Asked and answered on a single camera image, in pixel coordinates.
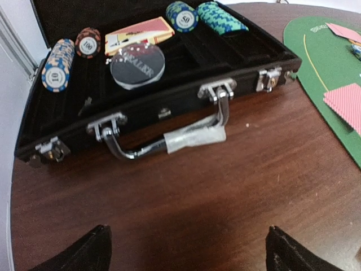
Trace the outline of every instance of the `poker chip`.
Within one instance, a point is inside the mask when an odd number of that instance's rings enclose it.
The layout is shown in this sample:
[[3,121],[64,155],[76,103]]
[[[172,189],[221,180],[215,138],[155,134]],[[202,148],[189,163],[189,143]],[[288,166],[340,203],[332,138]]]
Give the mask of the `poker chip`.
[[158,81],[165,69],[163,52],[150,43],[133,43],[113,56],[110,71],[114,81],[126,90]]
[[41,73],[43,86],[51,92],[61,92],[68,86],[75,55],[74,42],[59,40],[51,50]]
[[361,46],[352,44],[351,47],[352,47],[353,54],[354,54],[359,60],[361,60]]
[[199,16],[197,11],[182,1],[171,3],[165,15],[175,30],[179,32],[190,32],[198,24]]
[[97,29],[84,28],[75,41],[75,50],[82,58],[93,58],[101,49],[101,35]]
[[361,46],[361,43],[360,43],[360,42],[353,41],[353,40],[349,40],[349,42],[351,42],[351,43],[354,44],[354,45]]
[[248,31],[248,27],[220,8],[216,2],[205,2],[198,6],[199,18],[219,35],[234,31]]

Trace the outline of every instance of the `briefcase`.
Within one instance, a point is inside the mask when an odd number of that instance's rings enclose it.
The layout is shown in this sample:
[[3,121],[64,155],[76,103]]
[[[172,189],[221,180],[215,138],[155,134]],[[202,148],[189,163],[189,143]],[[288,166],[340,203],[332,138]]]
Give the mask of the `briefcase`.
[[[87,27],[100,32],[102,43],[100,53],[92,59],[75,55],[69,84],[59,93],[47,90],[42,83],[41,73],[49,55],[44,56],[30,89],[15,148],[15,156],[33,166],[60,162],[101,142],[121,159],[167,150],[161,134],[131,150],[122,149],[118,137],[207,107],[214,107],[215,114],[189,129],[224,126],[229,105],[240,102],[237,97],[270,92],[292,82],[301,65],[301,59],[272,35],[214,2],[248,31],[224,36],[202,20],[187,33],[175,30],[175,35],[157,44],[165,57],[160,80],[126,90],[115,83],[109,71],[105,35],[160,16],[167,20],[166,8],[172,1],[31,1],[48,48],[62,38],[75,41]],[[197,8],[204,1],[185,2]]]

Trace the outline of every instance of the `poker mat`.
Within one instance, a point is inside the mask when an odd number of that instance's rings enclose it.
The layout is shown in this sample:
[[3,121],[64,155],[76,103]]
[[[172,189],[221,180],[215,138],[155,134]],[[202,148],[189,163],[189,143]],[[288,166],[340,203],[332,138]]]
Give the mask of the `poker mat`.
[[336,36],[326,23],[360,29],[325,17],[302,17],[284,31],[284,44],[302,58],[297,73],[305,92],[325,121],[361,168],[361,136],[323,101],[324,93],[345,85],[361,86],[361,61],[351,52],[351,42]]

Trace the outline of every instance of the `case handle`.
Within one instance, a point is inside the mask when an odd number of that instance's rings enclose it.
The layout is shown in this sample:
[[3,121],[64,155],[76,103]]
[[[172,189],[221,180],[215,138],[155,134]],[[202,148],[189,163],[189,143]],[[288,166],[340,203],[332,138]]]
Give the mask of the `case handle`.
[[[205,122],[203,121],[201,124],[199,124],[198,121],[193,125],[187,126],[186,128],[179,129],[183,130],[182,134],[187,132],[196,132],[197,130],[200,131],[204,128],[221,127],[227,124],[230,117],[228,100],[233,98],[233,88],[236,86],[234,80],[232,80],[232,83],[234,83],[233,85],[231,85],[232,87],[230,87],[229,84],[227,84],[226,86],[224,84],[219,84],[216,87],[214,85],[208,87],[209,94],[212,96],[209,97],[209,99],[218,105],[217,113],[212,115],[211,117],[205,118]],[[102,128],[102,124],[105,123],[105,119],[108,121],[108,123],[112,124],[112,127],[105,126]],[[107,144],[110,152],[118,159],[127,158],[134,160],[148,154],[167,150],[167,143],[164,136],[162,136],[161,139],[151,142],[145,146],[138,147],[135,150],[123,150],[119,146],[117,141],[117,136],[120,132],[117,124],[122,124],[125,122],[126,116],[124,116],[122,113],[116,113],[102,120],[89,124],[87,127],[87,131],[88,133],[95,132],[97,140],[104,141]]]

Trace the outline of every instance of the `brown wooden surface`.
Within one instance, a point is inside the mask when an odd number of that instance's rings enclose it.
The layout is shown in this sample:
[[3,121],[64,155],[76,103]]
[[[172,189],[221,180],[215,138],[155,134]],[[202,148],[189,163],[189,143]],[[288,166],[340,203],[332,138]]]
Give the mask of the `brown wooden surface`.
[[[233,8],[279,40],[299,16],[361,18],[296,5]],[[138,161],[118,161],[103,145],[41,169],[15,161],[16,270],[97,224],[112,228],[111,270],[265,270],[272,224],[332,264],[360,270],[361,172],[299,83],[233,100],[226,130],[225,143]]]

